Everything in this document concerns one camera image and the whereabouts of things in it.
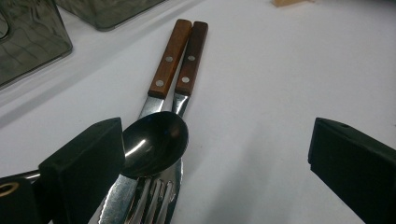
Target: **white table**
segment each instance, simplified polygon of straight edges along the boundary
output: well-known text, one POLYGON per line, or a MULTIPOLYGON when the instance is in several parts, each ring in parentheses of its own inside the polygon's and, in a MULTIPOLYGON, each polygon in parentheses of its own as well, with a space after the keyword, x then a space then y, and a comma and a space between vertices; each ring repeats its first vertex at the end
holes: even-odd
POLYGON ((362 223, 307 154, 316 117, 396 148, 395 3, 169 0, 107 33, 61 14, 73 53, 0 90, 0 176, 97 121, 128 127, 176 20, 205 21, 173 223, 362 223))

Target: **metal spoon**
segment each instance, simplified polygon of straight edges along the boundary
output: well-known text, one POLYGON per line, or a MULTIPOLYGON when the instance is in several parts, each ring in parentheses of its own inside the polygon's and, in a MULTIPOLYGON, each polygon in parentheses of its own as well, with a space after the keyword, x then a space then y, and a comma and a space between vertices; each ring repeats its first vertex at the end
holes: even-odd
MULTIPOLYGON (((155 175, 173 165, 186 150, 189 132, 181 117, 172 112, 158 112, 137 120, 122 133, 125 176, 155 175)), ((40 177, 38 171, 7 176, 24 177, 31 182, 40 177)))

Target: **wooden handle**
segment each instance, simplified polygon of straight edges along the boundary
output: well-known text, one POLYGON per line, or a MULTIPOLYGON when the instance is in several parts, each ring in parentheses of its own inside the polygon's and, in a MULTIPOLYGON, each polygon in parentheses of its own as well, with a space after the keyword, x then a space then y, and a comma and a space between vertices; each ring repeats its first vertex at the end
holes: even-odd
POLYGON ((207 34, 207 23, 196 21, 192 26, 189 43, 184 53, 183 64, 178 75, 175 92, 190 96, 201 61, 202 51, 207 34))
POLYGON ((148 90, 148 95, 165 99, 175 76, 178 63, 191 32, 191 22, 177 20, 161 62, 148 90))

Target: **silverware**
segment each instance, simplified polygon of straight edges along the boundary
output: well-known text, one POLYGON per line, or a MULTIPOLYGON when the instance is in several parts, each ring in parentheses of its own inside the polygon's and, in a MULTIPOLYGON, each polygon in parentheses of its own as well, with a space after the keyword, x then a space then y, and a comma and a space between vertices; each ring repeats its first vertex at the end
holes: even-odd
MULTIPOLYGON (((196 21, 191 30, 172 105, 172 112, 181 117, 184 115, 192 94, 207 29, 207 23, 196 21)), ((151 178, 139 179, 139 186, 144 186, 142 198, 135 206, 136 210, 130 211, 128 217, 131 217, 131 221, 129 223, 170 223, 175 211, 182 176, 183 162, 180 159, 173 166, 151 178)))
POLYGON ((121 174, 128 177, 154 175, 178 161, 186 150, 186 123, 171 112, 147 115, 122 132, 125 163, 121 174))
MULTIPOLYGON (((148 99, 139 118, 161 111, 190 32, 190 21, 177 20, 157 72, 152 79, 148 99)), ((107 194, 99 223, 124 222, 132 203, 136 183, 135 179, 124 175, 119 176, 107 194)))

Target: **fork tine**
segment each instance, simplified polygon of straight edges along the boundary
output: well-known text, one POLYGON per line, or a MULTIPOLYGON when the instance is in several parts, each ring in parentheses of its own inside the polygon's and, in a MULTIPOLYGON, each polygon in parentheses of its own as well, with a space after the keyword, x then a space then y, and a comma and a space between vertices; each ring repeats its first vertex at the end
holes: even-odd
POLYGON ((158 179, 155 182, 155 187, 154 187, 154 193, 152 194, 151 197, 151 203, 148 207, 147 213, 144 215, 145 222, 144 223, 152 223, 152 220, 154 219, 155 211, 157 210, 157 203, 158 203, 158 198, 160 197, 160 193, 163 189, 163 182, 158 179))
POLYGON ((142 192, 142 197, 139 200, 138 206, 136 208, 135 213, 132 215, 131 221, 126 220, 125 223, 130 223, 130 224, 139 224, 140 221, 142 220, 143 213, 145 211, 146 207, 146 202, 148 200, 149 196, 149 187, 151 184, 151 178, 147 178, 145 181, 145 187, 142 192))
POLYGON ((171 200, 173 192, 173 183, 169 181, 166 184, 165 195, 163 196, 163 204, 161 205, 160 213, 157 216, 156 224, 163 224, 165 222, 166 213, 168 211, 168 205, 171 200))

